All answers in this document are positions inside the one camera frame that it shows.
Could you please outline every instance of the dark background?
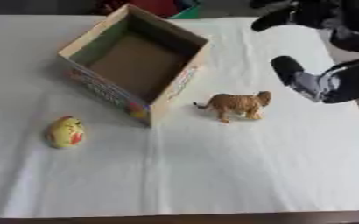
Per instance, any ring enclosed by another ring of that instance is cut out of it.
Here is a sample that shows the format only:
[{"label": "dark background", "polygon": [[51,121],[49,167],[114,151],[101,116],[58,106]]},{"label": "dark background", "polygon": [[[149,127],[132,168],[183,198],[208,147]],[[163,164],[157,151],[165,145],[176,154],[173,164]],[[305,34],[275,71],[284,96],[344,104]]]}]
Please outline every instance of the dark background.
[{"label": "dark background", "polygon": [[83,15],[96,0],[0,0],[0,14]]}]

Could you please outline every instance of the green object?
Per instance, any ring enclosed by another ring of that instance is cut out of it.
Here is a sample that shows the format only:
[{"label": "green object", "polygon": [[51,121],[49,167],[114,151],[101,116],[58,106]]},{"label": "green object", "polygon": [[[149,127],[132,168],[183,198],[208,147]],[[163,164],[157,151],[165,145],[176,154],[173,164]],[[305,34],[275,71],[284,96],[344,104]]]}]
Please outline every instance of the green object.
[{"label": "green object", "polygon": [[173,19],[189,19],[189,18],[198,18],[199,17],[199,10],[200,10],[200,5],[197,4],[195,6],[192,6],[182,12],[180,12],[177,15],[174,15],[170,18]]}]

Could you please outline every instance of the box printed label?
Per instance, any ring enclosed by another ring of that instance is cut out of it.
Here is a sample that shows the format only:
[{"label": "box printed label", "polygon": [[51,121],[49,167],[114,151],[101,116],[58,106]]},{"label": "box printed label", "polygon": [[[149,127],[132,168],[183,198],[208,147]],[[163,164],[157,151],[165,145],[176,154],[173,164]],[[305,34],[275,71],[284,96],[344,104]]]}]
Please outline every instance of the box printed label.
[{"label": "box printed label", "polygon": [[184,72],[182,72],[178,80],[176,80],[174,83],[173,91],[169,94],[168,99],[171,100],[175,96],[179,95],[196,72],[197,66],[189,67]]},{"label": "box printed label", "polygon": [[104,83],[102,80],[99,80],[96,77],[91,77],[90,75],[75,69],[70,73],[70,77],[73,80],[81,82],[85,87],[103,97],[105,100],[114,103],[118,108],[131,116],[141,120],[148,119],[150,113],[148,107],[143,107],[135,101],[121,96],[113,90],[109,84]]}]

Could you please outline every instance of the white paper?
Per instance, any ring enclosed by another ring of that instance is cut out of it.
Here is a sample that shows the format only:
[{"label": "white paper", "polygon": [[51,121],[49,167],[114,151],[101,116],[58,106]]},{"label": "white paper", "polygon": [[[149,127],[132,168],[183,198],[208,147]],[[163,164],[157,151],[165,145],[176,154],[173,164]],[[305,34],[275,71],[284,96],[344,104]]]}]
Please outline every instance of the white paper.
[{"label": "white paper", "polygon": [[[66,81],[55,53],[98,17],[0,16],[0,216],[66,217],[359,210],[359,108],[312,103],[270,61],[333,65],[318,34],[263,33],[252,18],[176,21],[211,39],[206,64],[153,129]],[[217,93],[272,91],[257,122],[198,110]],[[87,140],[54,150],[41,133],[77,116]]]}]

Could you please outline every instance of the tiger leg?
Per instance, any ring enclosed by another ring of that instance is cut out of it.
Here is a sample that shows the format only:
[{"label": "tiger leg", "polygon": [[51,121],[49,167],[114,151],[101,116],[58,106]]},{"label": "tiger leg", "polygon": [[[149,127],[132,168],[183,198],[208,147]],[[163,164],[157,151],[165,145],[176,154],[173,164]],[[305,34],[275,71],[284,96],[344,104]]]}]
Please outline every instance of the tiger leg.
[{"label": "tiger leg", "polygon": [[235,113],[236,113],[238,116],[246,116],[246,110],[244,110],[243,108],[240,108],[240,109],[235,110]]},{"label": "tiger leg", "polygon": [[248,112],[246,113],[246,118],[251,120],[260,120],[262,116],[258,113],[258,110],[259,110],[258,106],[249,109]]},{"label": "tiger leg", "polygon": [[227,117],[226,117],[226,109],[225,108],[218,109],[218,118],[223,123],[229,123],[229,119],[227,119]]}]

